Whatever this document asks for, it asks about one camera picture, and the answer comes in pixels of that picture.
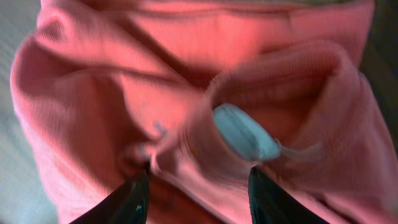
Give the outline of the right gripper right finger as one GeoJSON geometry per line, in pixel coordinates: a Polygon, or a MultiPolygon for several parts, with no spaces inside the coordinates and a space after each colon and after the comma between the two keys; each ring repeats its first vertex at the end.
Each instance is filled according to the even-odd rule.
{"type": "Polygon", "coordinates": [[[249,174],[248,195],[253,224],[327,224],[256,167],[249,174]]]}

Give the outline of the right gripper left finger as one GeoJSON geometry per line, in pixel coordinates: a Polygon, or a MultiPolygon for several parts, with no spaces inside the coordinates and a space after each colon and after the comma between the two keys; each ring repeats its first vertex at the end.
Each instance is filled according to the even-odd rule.
{"type": "Polygon", "coordinates": [[[140,172],[71,224],[146,224],[149,179],[140,172]]]}

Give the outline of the red printed t-shirt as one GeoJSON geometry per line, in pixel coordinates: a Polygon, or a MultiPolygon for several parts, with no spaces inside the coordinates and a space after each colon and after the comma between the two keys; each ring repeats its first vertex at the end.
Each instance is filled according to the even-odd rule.
{"type": "Polygon", "coordinates": [[[250,223],[254,166],[327,222],[397,222],[372,1],[41,5],[11,92],[60,223],[143,170],[149,223],[250,223]]]}

